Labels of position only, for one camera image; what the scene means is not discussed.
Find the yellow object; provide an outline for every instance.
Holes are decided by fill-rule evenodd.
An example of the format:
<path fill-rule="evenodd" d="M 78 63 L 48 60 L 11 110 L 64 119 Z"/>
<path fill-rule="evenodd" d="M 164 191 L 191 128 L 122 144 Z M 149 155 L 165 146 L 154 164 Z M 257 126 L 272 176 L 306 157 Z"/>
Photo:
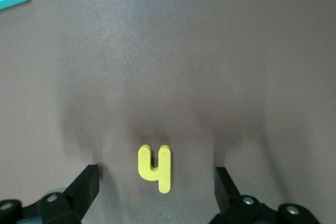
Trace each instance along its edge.
<path fill-rule="evenodd" d="M 159 191 L 166 194 L 170 191 L 171 181 L 171 150 L 168 145 L 162 145 L 158 154 L 158 166 L 153 167 L 152 149 L 149 145 L 142 145 L 138 151 L 139 175 L 148 181 L 159 181 Z"/>

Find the bolt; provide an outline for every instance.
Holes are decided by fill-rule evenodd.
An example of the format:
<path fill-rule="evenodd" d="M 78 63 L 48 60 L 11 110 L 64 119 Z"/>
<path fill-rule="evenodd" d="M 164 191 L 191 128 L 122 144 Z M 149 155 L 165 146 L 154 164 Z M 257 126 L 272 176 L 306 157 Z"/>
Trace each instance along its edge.
<path fill-rule="evenodd" d="M 13 205 L 12 203 L 6 203 L 0 207 L 0 210 L 6 210 L 8 208 L 11 208 L 12 205 Z"/>
<path fill-rule="evenodd" d="M 245 197 L 243 199 L 243 201 L 245 202 L 245 204 L 248 204 L 248 205 L 253 205 L 254 204 L 254 200 L 250 197 Z"/>
<path fill-rule="evenodd" d="M 300 211 L 295 206 L 288 206 L 286 210 L 289 211 L 292 215 L 298 215 L 300 213 Z"/>
<path fill-rule="evenodd" d="M 47 201 L 48 201 L 48 202 L 53 202 L 53 201 L 55 201 L 57 198 L 58 198 L 57 195 L 56 195 L 56 194 L 53 194 L 53 195 L 51 195 L 51 196 L 49 196 L 49 197 L 47 198 Z"/>

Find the screw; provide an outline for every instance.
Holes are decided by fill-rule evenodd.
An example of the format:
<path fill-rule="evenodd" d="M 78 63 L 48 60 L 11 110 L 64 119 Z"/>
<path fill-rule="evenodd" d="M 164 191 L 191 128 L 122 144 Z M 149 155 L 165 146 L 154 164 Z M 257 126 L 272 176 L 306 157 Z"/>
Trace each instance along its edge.
<path fill-rule="evenodd" d="M 0 210 L 6 210 L 8 208 L 11 208 L 12 205 L 13 205 L 12 203 L 6 203 L 0 207 Z"/>
<path fill-rule="evenodd" d="M 300 213 L 300 211 L 295 206 L 288 206 L 286 210 L 289 211 L 292 215 L 298 215 Z"/>
<path fill-rule="evenodd" d="M 244 201 L 246 204 L 248 204 L 248 205 L 253 205 L 253 204 L 254 204 L 254 200 L 253 200 L 252 198 L 250 198 L 250 197 L 245 197 L 245 198 L 243 199 L 243 201 Z"/>
<path fill-rule="evenodd" d="M 51 196 L 49 196 L 49 197 L 47 198 L 47 201 L 48 201 L 48 202 L 53 202 L 53 201 L 55 201 L 57 198 L 58 198 L 57 195 L 56 195 L 56 194 L 53 194 L 53 195 L 51 195 Z"/>

